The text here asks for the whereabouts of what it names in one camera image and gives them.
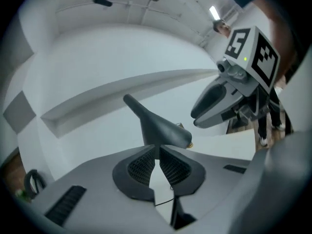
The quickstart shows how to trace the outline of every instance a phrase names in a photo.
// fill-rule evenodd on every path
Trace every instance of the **ceiling light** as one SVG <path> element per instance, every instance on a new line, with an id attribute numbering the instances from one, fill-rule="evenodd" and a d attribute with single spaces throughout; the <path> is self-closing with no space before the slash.
<path id="1" fill-rule="evenodd" d="M 214 6 L 211 6 L 209 10 L 210 10 L 210 12 L 211 12 L 211 14 L 212 14 L 212 16 L 214 17 L 215 20 L 219 20 L 220 19 L 219 14 L 218 14 L 218 12 L 217 12 L 217 10 L 215 9 Z"/>

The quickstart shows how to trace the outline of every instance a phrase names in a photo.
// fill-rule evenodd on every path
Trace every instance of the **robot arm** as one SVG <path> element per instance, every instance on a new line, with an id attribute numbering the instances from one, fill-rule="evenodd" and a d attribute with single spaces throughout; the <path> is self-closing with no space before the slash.
<path id="1" fill-rule="evenodd" d="M 240 115 L 251 120 L 265 116 L 278 64 L 279 54 L 257 27 L 234 29 L 217 62 L 219 76 L 191 111 L 194 125 L 208 128 Z"/>

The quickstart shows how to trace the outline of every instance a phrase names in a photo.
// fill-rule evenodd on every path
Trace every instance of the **white ceiling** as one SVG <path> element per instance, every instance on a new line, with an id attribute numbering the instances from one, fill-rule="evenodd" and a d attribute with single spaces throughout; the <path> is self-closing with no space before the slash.
<path id="1" fill-rule="evenodd" d="M 223 18 L 235 5 L 232 0 L 160 0 L 150 4 L 150 0 L 110 1 L 114 5 L 108 8 L 92 0 L 58 0 L 56 16 L 60 33 L 98 23 L 131 23 L 165 30 L 200 44 L 211 33 L 209 8 L 214 5 Z"/>

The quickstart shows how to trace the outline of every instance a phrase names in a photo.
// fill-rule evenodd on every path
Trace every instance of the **black mesh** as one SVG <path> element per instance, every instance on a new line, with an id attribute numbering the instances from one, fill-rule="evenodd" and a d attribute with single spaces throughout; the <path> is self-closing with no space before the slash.
<path id="1" fill-rule="evenodd" d="M 165 150 L 159 150 L 159 159 L 161 160 L 160 167 L 170 185 L 180 183 L 191 174 L 191 167 L 187 163 Z"/>
<path id="2" fill-rule="evenodd" d="M 154 167 L 154 151 L 150 150 L 129 164 L 128 173 L 137 182 L 149 186 Z"/>

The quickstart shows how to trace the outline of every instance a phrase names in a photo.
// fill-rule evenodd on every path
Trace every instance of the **black cable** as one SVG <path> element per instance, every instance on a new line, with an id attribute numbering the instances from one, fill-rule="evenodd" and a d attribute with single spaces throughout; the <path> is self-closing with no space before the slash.
<path id="1" fill-rule="evenodd" d="M 158 206 L 158 205 L 163 205 L 163 204 L 168 203 L 168 202 L 170 202 L 170 201 L 172 201 L 172 200 L 174 200 L 174 198 L 172 198 L 172 199 L 170 199 L 170 200 L 168 200 L 168 201 L 166 201 L 166 202 L 163 202 L 163 203 L 157 204 L 157 205 L 155 205 L 155 206 Z"/>

